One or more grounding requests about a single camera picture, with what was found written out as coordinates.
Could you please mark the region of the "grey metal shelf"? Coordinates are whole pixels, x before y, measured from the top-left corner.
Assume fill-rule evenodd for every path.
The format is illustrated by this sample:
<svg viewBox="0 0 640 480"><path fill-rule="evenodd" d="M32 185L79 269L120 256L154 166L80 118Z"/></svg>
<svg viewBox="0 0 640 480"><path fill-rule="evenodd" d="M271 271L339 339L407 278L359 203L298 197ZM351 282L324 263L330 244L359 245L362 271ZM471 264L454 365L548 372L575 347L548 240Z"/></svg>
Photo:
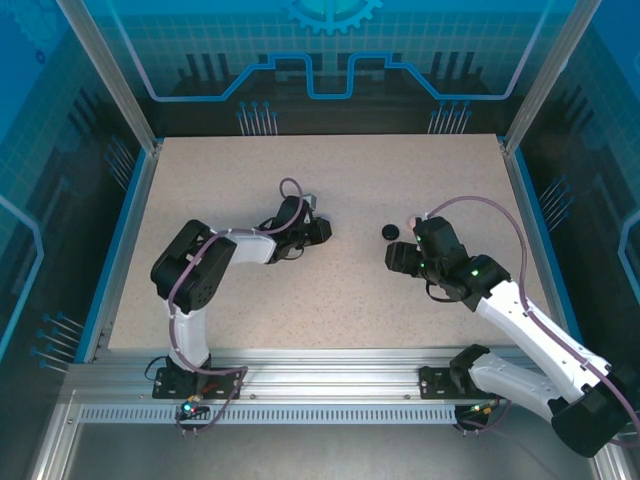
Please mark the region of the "grey metal shelf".
<svg viewBox="0 0 640 480"><path fill-rule="evenodd" d="M450 425L84 424L57 406L32 467L8 480L640 480L640 454L582 458L513 408L496 429Z"/></svg>

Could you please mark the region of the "aluminium and blue side rail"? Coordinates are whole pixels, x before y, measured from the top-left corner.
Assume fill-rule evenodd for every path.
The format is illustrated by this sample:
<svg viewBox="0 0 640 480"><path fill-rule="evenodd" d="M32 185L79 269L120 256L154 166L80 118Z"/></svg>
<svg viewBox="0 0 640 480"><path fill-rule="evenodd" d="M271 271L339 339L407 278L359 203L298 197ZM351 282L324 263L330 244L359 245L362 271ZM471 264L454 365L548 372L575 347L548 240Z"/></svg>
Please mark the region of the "aluminium and blue side rail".
<svg viewBox="0 0 640 480"><path fill-rule="evenodd" d="M506 138L497 141L514 191L541 287L553 318L576 341L584 339L554 251L531 175L519 148L508 153Z"/></svg>
<svg viewBox="0 0 640 480"><path fill-rule="evenodd" d="M159 157L160 150L153 154L142 151L136 161L75 352L74 364L93 361L104 328L116 318Z"/></svg>

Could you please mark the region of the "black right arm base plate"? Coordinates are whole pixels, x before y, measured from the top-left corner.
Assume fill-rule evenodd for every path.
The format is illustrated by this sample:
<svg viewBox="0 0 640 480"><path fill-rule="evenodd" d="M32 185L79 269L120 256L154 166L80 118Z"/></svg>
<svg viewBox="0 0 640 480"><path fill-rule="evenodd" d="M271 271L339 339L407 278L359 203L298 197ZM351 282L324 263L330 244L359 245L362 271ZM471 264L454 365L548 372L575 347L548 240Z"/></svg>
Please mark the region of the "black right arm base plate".
<svg viewBox="0 0 640 480"><path fill-rule="evenodd" d="M423 400L485 400L495 394L479 389L467 371L424 366L418 370L420 396Z"/></svg>

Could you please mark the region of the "long aluminium base rail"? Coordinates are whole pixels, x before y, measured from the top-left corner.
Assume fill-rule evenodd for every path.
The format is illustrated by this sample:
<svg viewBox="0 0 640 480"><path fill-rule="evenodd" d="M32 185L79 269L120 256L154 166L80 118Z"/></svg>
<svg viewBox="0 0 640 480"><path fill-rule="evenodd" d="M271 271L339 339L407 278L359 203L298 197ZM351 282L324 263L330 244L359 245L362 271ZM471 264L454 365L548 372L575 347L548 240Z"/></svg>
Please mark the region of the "long aluminium base rail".
<svg viewBox="0 0 640 480"><path fill-rule="evenodd" d="M418 370L446 367L460 347L231 349L211 352L215 367L245 366L243 404L416 404ZM154 350L108 350L67 370L62 400L84 404L152 402L144 368Z"/></svg>

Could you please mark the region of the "aluminium frame post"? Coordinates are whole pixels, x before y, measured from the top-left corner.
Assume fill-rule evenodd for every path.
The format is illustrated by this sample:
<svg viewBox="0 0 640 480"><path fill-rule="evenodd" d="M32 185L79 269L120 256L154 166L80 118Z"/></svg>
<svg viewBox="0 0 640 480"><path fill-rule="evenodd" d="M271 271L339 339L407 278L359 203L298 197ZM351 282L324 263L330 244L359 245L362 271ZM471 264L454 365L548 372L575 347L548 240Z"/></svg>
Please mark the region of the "aluminium frame post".
<svg viewBox="0 0 640 480"><path fill-rule="evenodd" d="M124 120L146 153L157 153L158 142L125 76L82 0L55 0L116 103Z"/></svg>
<svg viewBox="0 0 640 480"><path fill-rule="evenodd" d="M602 0L576 0L531 89L527 93L503 140L502 153L514 156L553 86L566 68Z"/></svg>

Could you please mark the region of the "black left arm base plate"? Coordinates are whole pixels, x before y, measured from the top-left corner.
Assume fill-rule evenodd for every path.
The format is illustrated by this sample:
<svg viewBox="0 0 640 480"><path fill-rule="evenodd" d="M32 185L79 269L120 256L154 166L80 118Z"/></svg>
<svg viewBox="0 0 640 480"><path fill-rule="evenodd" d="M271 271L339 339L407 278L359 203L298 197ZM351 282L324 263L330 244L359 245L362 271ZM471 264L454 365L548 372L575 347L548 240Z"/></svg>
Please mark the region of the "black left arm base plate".
<svg viewBox="0 0 640 480"><path fill-rule="evenodd" d="M224 400L239 384L240 375L202 375L180 368L162 367L156 371L154 399L186 400L199 395L205 400Z"/></svg>

